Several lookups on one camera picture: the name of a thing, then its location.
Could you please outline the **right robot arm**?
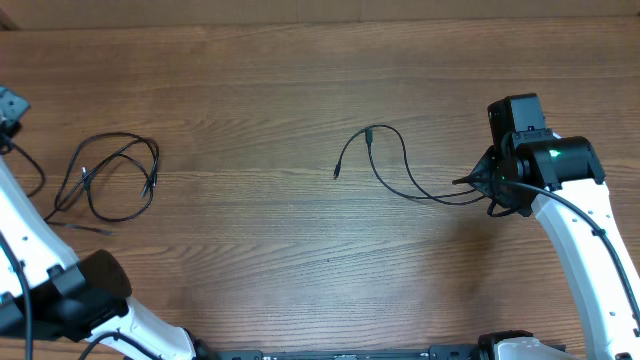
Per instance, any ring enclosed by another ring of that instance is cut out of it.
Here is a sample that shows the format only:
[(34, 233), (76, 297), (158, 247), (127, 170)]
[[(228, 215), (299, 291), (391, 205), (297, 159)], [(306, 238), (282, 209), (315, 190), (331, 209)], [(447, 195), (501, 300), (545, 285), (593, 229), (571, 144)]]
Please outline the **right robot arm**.
[(549, 128), (534, 93), (505, 97), (487, 112), (493, 144), (462, 183), (504, 215), (534, 216), (543, 227), (569, 283), (588, 358), (638, 358), (639, 275), (594, 147)]

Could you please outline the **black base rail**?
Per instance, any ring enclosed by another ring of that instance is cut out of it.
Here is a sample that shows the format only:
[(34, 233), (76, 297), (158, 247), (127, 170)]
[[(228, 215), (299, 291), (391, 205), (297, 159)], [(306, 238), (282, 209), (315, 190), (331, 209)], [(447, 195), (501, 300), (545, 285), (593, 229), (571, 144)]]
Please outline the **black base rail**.
[(261, 352), (216, 351), (215, 360), (472, 360), (476, 345), (432, 345), (427, 349)]

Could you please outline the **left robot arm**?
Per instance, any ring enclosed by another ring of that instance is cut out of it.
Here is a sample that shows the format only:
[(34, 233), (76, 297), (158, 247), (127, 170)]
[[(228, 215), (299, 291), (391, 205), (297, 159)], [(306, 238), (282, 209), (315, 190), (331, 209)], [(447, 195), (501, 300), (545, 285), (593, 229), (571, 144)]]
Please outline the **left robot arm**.
[[(91, 212), (103, 221), (124, 222), (139, 216), (154, 198), (160, 155), (157, 143), (126, 132), (98, 134), (84, 140), (70, 160), (54, 199), (54, 209), (43, 218), (30, 197), (43, 188), (45, 173), (12, 139), (29, 108), (28, 101), (1, 86), (1, 337), (24, 339), (25, 359), (33, 359), (34, 340), (59, 338), (89, 343), (79, 359), (86, 359), (98, 344), (117, 350), (124, 359), (209, 359), (209, 350), (201, 340), (184, 328), (164, 322), (133, 297), (130, 281), (111, 253), (98, 250), (79, 259), (50, 227), (111, 235), (97, 228), (49, 221), (56, 213), (68, 210), (85, 193)], [(63, 197), (80, 151), (96, 140), (116, 137), (132, 140), (92, 169), (82, 168), (80, 180)], [(126, 154), (137, 144), (146, 145), (150, 151), (149, 171)], [(11, 152), (24, 156), (40, 176), (40, 183), (29, 194), (2, 158)], [(144, 177), (141, 197), (148, 195), (148, 200), (133, 215), (107, 218), (94, 208), (91, 183), (118, 159), (131, 162), (141, 171)]]

